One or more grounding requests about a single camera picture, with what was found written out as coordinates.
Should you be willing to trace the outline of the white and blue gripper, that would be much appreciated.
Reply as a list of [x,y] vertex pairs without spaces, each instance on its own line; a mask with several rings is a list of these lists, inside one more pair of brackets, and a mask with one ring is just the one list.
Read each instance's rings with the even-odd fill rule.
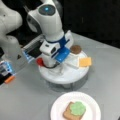
[[40,46],[43,65],[52,69],[61,64],[70,54],[70,47],[73,43],[74,39],[70,30],[60,36],[45,36]]

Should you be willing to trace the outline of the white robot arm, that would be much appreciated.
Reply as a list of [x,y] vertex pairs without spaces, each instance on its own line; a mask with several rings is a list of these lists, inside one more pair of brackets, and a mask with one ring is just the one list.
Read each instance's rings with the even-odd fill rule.
[[42,4],[27,15],[30,29],[43,35],[41,60],[46,68],[55,68],[70,54],[74,40],[71,31],[64,32],[57,0],[41,0]]

